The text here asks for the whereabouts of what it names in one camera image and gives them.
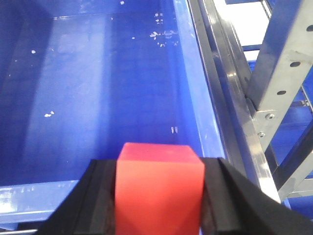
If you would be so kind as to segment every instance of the red block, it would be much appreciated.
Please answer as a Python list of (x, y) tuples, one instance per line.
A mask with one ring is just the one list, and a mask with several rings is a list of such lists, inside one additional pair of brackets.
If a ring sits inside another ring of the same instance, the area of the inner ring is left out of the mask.
[(117, 160), (116, 235), (198, 235), (204, 164), (189, 146), (126, 143)]

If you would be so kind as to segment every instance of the blue plastic container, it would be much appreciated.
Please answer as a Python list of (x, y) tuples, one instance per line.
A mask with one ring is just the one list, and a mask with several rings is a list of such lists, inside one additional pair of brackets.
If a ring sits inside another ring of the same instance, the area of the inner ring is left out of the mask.
[(224, 156), (186, 2), (0, 0), (0, 133), (15, 214), (67, 185), (33, 184), (79, 180), (125, 142)]

